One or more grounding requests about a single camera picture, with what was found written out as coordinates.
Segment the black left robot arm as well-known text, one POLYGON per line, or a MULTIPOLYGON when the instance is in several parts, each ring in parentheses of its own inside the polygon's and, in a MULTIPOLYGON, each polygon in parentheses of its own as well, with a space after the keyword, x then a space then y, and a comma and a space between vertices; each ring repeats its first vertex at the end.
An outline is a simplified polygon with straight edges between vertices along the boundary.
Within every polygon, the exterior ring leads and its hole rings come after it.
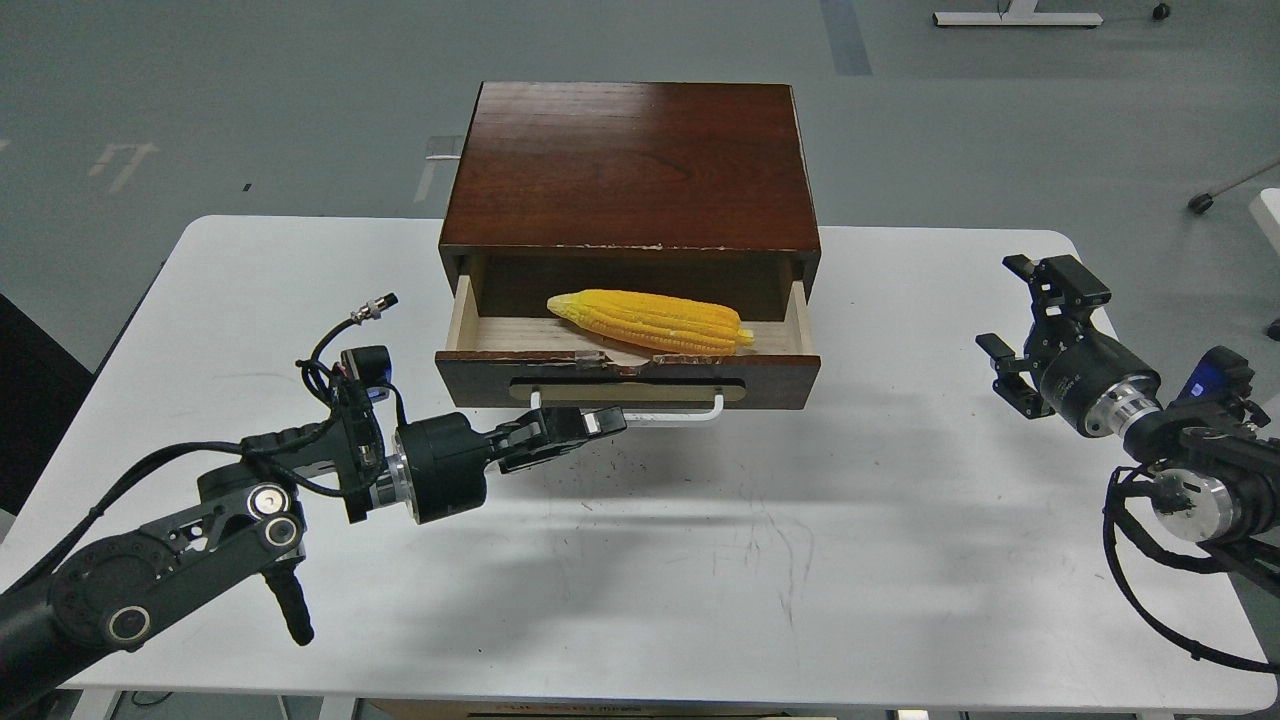
POLYGON ((184 442, 143 456, 87 515, 3 593, 3 716, 26 711, 111 653, 140 650, 155 635, 241 582, 260 577, 296 644, 314 639, 296 575, 307 529, 301 491, 338 498, 349 521, 396 503, 417 524, 479 509, 486 471, 508 474, 616 436, 620 407, 532 407, 475 430, 461 413, 421 421, 399 418, 387 438, 375 402, 396 395, 389 351, 323 351, 344 331, 378 319, 393 293, 353 310, 298 360, 305 388, 326 409, 323 421, 228 442, 184 442), (127 491, 195 452, 234 462, 204 473, 198 502, 134 530, 84 543, 88 529, 127 491))

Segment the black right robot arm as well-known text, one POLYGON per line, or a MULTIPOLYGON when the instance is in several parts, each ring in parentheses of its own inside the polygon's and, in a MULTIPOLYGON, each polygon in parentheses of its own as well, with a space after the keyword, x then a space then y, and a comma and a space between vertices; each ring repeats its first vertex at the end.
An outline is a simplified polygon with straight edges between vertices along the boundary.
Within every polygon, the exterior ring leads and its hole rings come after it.
POLYGON ((1116 437, 1137 464, 1146 497, 1167 532, 1203 550, 1176 559, 1129 525, 1143 552, 1170 568, 1235 571, 1277 593, 1277 441, 1261 438, 1267 415, 1251 398, 1253 370, 1230 348, 1201 359, 1180 395, 1161 404, 1160 375, 1100 331, 1092 315, 1110 288, 1070 255, 1004 265, 1028 287, 1033 323, 1020 354, 997 334, 977 337, 995 370, 993 391, 1029 419, 1059 415, 1079 436, 1116 437))

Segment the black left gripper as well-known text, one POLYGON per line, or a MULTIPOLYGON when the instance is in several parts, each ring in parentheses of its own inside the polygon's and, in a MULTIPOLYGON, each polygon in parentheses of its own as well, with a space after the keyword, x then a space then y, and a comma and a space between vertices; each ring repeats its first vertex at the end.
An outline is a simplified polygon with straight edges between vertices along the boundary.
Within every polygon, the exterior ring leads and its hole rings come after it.
POLYGON ((568 406, 530 409, 486 437, 462 413, 402 425, 396 447, 407 471, 411 518, 422 525, 481 507, 492 460, 502 474, 511 474, 626 429, 621 407, 568 406))

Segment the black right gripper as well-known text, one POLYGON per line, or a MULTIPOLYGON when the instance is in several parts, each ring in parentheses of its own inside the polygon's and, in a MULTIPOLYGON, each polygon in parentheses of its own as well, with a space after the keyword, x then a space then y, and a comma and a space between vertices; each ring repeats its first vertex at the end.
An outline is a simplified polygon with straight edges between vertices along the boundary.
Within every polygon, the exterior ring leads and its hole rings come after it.
POLYGON ((975 337, 995 370, 997 396, 1028 419, 1057 413, 1091 438, 1123 437, 1161 409, 1158 373, 1093 327, 1092 313, 1112 299, 1110 287, 1071 255, 1033 261, 1016 254, 1002 264, 1028 286, 1032 325, 1028 356, 995 333, 975 337))

